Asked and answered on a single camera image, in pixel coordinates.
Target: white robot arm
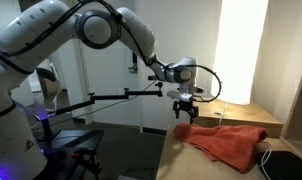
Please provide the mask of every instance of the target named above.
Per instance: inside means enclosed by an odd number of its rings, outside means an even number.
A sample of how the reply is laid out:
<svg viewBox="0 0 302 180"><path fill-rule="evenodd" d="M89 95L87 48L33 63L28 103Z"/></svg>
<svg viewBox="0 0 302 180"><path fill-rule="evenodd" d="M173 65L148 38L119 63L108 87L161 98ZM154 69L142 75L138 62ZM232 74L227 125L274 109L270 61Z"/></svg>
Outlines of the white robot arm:
<svg viewBox="0 0 302 180"><path fill-rule="evenodd" d="M60 46L73 38L103 49L120 40L155 73L156 79L180 85L172 98L189 102L195 86L196 61L184 58L166 64L154 54L155 39L143 21L127 8L76 12L94 0L82 0L72 8L58 0L44 0L24 11L0 31L0 176L31 179L45 167L46 159L36 145L24 112L16 108L10 91Z"/></svg>

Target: floor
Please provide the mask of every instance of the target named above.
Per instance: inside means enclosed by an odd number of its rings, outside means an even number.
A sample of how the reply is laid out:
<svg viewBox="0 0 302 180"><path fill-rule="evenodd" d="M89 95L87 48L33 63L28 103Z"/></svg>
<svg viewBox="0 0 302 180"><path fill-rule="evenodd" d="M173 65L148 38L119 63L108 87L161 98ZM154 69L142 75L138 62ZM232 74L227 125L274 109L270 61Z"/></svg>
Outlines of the floor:
<svg viewBox="0 0 302 180"><path fill-rule="evenodd" d="M45 101L46 107L53 108L52 97ZM59 108L68 106L67 93L61 93L58 98ZM36 121L32 116L28 116L30 126ZM71 114L64 114L50 119L50 123L57 123L70 119ZM164 136L142 134L137 127L121 125L92 123L85 125L69 120L51 127L53 131L60 129L102 129L104 136L97 149L97 161L100 163L102 172L100 179L141 179L153 180L160 161L161 151L164 143ZM41 133L41 124L34 128L34 132ZM87 172L86 180L95 179Z"/></svg>

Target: door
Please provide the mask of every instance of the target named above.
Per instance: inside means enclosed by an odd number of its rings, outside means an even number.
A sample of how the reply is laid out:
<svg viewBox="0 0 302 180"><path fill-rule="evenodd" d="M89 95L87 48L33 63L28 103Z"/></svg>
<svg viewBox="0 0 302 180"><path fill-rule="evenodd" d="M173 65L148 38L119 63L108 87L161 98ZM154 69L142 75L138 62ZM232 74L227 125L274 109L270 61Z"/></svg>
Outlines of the door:
<svg viewBox="0 0 302 180"><path fill-rule="evenodd" d="M134 0L112 0L108 1L114 8L127 7L135 10ZM90 3L82 8L79 13L89 9L104 10L99 3ZM140 90L138 75L131 73L129 67L133 66L132 52L121 42L115 42L106 49L95 50L79 42L81 57L84 62L87 89L95 95L123 95L124 88ZM141 99L134 98L131 101L125 100L103 100L96 101L91 106L91 111L104 108L93 114L93 122L113 123L140 126L142 123Z"/></svg>

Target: wooden table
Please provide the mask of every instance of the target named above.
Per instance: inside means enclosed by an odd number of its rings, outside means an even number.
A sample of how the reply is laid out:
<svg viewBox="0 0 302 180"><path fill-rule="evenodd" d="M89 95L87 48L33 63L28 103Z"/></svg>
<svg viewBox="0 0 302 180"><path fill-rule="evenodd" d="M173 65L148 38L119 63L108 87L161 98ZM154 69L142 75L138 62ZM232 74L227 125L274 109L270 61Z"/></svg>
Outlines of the wooden table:
<svg viewBox="0 0 302 180"><path fill-rule="evenodd" d="M279 139L266 139L272 150L287 150ZM158 180L235 179L264 180L257 165L247 174L240 174L221 162L211 162L200 150L173 137L172 129L167 131L157 173Z"/></svg>
<svg viewBox="0 0 302 180"><path fill-rule="evenodd" d="M194 106L199 107L199 117L194 123L202 127L214 127L219 125L220 115L225 103L215 100L210 103L195 102ZM262 109L259 105L251 102L249 105L236 105L228 103L222 119L222 125L252 125L264 127L268 131L268 137L279 138L283 123L275 119L271 114Z"/></svg>

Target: orange towel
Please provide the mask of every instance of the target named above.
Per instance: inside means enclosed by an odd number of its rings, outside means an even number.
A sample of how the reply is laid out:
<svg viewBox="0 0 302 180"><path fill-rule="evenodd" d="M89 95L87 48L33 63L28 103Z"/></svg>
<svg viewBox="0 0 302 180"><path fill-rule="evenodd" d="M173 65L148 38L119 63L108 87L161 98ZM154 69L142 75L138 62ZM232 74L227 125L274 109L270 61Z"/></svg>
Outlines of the orange towel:
<svg viewBox="0 0 302 180"><path fill-rule="evenodd" d="M219 160L241 173L250 167L255 144L267 137L267 131L256 126L203 128L182 123L173 133L175 138L202 150L211 161Z"/></svg>

